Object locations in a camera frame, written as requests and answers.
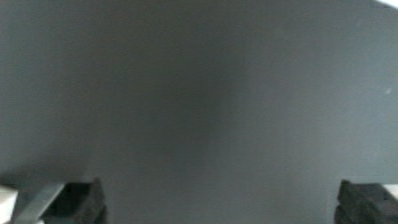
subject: gray wall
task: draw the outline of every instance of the gray wall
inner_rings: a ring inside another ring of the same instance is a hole
[[[103,178],[112,223],[332,223],[398,182],[398,11],[364,1],[4,1],[4,178]]]

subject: white surface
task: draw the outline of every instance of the white surface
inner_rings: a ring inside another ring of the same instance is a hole
[[[0,186],[0,224],[11,221],[18,191]]]
[[[377,0],[377,1],[398,9],[398,0]]]
[[[388,189],[388,191],[389,191],[391,195],[395,196],[395,198],[398,199],[398,184],[386,184],[382,186]]]

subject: black object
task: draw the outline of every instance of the black object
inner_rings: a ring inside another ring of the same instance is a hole
[[[398,201],[379,183],[343,180],[338,200],[336,224],[398,224]]]
[[[45,224],[105,224],[107,208],[100,179],[68,183],[41,216]]]

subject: gray surface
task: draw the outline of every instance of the gray surface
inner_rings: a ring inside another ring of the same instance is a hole
[[[110,223],[332,223],[398,182],[398,11],[368,1],[2,1],[0,172],[103,178]]]

